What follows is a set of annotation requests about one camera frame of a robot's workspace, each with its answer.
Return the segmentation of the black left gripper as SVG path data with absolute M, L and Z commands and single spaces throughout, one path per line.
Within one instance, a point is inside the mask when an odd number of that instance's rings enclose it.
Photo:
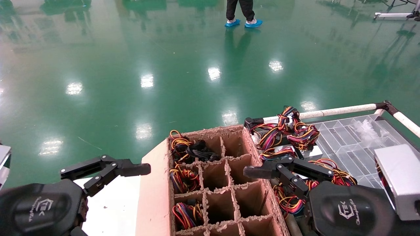
M 2 236 L 85 236 L 85 191 L 71 180 L 1 190 Z

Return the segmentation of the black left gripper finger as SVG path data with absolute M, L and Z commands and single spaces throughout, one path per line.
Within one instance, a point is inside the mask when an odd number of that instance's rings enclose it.
M 148 163 L 134 164 L 130 159 L 114 159 L 109 155 L 101 155 L 65 167 L 60 172 L 60 178 L 74 181 L 95 174 L 84 184 L 85 195 L 93 197 L 118 176 L 145 176 L 150 173 L 151 166 Z

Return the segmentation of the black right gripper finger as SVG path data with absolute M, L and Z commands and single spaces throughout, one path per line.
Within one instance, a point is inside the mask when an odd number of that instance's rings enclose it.
M 246 166 L 243 175 L 248 178 L 275 179 L 284 186 L 288 186 L 299 199 L 306 199 L 309 187 L 296 175 L 305 176 L 314 181 L 331 181 L 334 173 L 332 170 L 310 163 L 298 158 L 284 158 L 282 160 L 269 160 L 262 166 Z

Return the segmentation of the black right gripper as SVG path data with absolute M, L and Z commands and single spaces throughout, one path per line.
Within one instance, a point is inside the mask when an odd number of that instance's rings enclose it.
M 387 236 L 396 214 L 383 189 L 325 181 L 309 191 L 306 220 L 318 236 Z

